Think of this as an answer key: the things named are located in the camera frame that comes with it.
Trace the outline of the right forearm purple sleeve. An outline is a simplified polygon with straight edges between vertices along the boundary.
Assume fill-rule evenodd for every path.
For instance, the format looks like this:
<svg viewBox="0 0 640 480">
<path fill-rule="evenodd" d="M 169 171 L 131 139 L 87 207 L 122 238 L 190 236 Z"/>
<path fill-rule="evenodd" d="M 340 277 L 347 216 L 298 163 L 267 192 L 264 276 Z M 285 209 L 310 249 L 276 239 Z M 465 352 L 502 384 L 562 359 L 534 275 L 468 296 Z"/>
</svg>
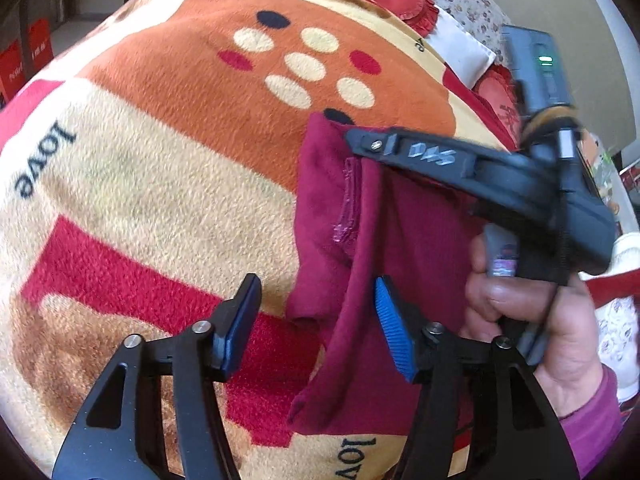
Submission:
<svg viewBox="0 0 640 480">
<path fill-rule="evenodd" d="M 581 479 L 602 460 L 623 427 L 615 373 L 605 365 L 602 370 L 600 386 L 591 399 L 560 419 Z"/>
</svg>

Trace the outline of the right hand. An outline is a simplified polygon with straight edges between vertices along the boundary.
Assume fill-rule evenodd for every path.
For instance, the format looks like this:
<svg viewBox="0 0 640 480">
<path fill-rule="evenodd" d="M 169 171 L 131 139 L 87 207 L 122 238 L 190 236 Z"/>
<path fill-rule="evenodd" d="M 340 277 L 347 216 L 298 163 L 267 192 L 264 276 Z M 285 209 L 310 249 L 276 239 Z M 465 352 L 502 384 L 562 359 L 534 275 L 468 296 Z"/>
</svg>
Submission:
<svg viewBox="0 0 640 480">
<path fill-rule="evenodd" d="M 603 377 L 598 357 L 598 324 L 584 282 L 576 276 L 566 287 L 522 278 L 487 274 L 484 237 L 470 247 L 472 271 L 465 286 L 468 306 L 460 335 L 492 341 L 501 334 L 498 319 L 544 323 L 549 336 L 544 359 L 535 375 L 555 413 L 578 411 L 596 394 Z"/>
</svg>

